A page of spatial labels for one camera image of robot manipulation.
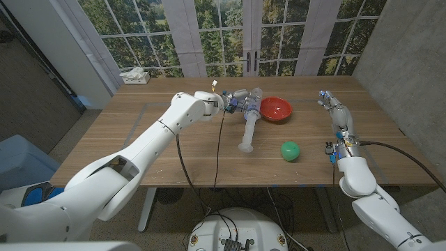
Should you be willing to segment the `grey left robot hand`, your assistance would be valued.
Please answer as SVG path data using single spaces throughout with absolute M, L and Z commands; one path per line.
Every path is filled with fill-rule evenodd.
M 241 89 L 232 93 L 224 91 L 221 97 L 224 109 L 233 114 L 234 112 L 248 113 L 251 110 L 260 112 L 262 95 L 263 91 L 260 88 L 254 88 L 251 91 Z

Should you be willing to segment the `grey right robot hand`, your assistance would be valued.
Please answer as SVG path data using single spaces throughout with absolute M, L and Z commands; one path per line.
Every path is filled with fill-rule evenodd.
M 330 91 L 320 91 L 319 95 L 321 99 L 318 104 L 328 111 L 332 119 L 332 131 L 337 138 L 336 143 L 326 143 L 325 153 L 330 155 L 331 160 L 360 157 L 359 138 L 351 112 Z

